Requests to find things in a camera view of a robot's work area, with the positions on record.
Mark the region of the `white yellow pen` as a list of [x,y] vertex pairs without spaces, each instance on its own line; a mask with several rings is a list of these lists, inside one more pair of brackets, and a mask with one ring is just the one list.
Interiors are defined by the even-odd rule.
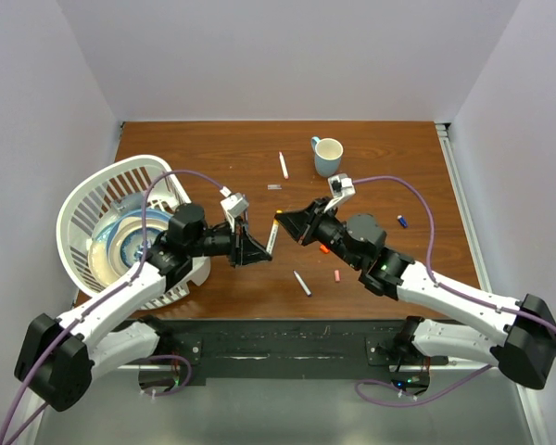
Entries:
[[269,235],[269,238],[268,238],[268,243],[267,243],[267,246],[266,246],[266,250],[269,254],[273,253],[276,237],[277,237],[277,234],[278,234],[278,229],[279,229],[279,223],[277,222],[276,219],[274,219],[272,221],[272,228],[271,228],[270,235]]

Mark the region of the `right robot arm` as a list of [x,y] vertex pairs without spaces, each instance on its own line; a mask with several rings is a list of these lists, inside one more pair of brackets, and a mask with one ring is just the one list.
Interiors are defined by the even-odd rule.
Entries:
[[302,246],[319,242],[359,272],[376,296],[429,308],[451,324],[409,318],[394,342],[406,364],[423,356],[449,356],[489,364],[511,381],[532,389],[546,386],[556,359],[556,321],[550,307],[532,294],[522,299],[495,295],[434,273],[413,257],[389,248],[386,232],[371,214],[343,222],[325,198],[303,210],[278,212],[276,221]]

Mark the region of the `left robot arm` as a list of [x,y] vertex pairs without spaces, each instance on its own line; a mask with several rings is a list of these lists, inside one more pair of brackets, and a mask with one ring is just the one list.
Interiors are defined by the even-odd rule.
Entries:
[[182,204],[145,257],[113,285],[83,305],[53,318],[34,318],[25,334],[14,375],[48,406],[64,412],[93,380],[116,367],[147,358],[164,363],[173,353],[170,337],[143,322],[118,325],[143,304],[179,285],[193,260],[224,256],[233,267],[270,261],[267,249],[242,217],[208,226],[197,204]]

